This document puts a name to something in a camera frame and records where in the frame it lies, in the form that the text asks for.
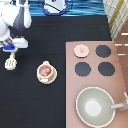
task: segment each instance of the stove burner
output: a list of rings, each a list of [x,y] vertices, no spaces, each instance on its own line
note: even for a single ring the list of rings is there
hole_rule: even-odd
[[[89,64],[86,62],[79,62],[75,66],[75,72],[79,76],[82,76],[82,77],[87,76],[89,75],[90,71],[91,71],[91,68]]]
[[[114,66],[109,62],[100,63],[98,70],[103,76],[112,76],[115,72]]]
[[[99,45],[96,48],[96,54],[100,57],[106,58],[111,54],[111,49],[106,45]]]

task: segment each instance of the white bowl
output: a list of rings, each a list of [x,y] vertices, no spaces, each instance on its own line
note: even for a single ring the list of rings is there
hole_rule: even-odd
[[[99,87],[83,89],[76,99],[76,110],[80,119],[91,127],[102,128],[109,125],[115,116],[114,104],[108,92]]]

